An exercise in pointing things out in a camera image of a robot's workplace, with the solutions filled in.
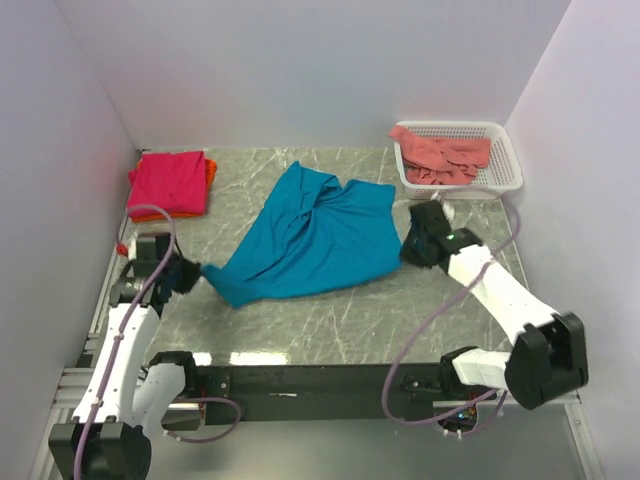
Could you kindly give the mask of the blue t shirt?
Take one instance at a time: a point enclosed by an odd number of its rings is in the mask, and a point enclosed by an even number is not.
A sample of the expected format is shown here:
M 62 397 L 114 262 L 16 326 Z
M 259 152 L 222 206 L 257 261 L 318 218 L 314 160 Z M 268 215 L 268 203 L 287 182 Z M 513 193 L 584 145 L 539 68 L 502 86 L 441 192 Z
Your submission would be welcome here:
M 278 179 L 228 262 L 202 266 L 232 307 L 345 289 L 393 273 L 401 242 L 395 188 L 293 163 Z

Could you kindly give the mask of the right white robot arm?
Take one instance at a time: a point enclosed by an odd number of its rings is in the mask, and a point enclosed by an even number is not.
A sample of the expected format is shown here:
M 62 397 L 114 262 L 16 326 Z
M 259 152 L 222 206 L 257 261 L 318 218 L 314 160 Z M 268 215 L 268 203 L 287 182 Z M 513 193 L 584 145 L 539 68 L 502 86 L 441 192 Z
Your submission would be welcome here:
M 455 229 L 438 200 L 412 206 L 402 259 L 438 267 L 491 314 L 507 336 L 509 352 L 464 347 L 442 356 L 438 385 L 460 399 L 473 387 L 506 390 L 533 410 L 589 381 L 584 324 L 537 299 L 502 267 L 471 230 Z

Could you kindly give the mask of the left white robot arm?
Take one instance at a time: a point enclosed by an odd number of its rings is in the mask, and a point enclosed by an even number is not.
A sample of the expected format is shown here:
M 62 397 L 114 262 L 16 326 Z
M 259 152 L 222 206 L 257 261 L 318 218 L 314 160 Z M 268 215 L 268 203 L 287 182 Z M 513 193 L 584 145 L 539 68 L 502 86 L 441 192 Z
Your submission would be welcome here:
M 138 236 L 112 285 L 104 342 L 89 384 L 70 420 L 55 424 L 48 445 L 65 479 L 144 479 L 152 437 L 170 404 L 193 399 L 200 378 L 185 351 L 143 363 L 165 304 L 200 276 L 170 232 Z

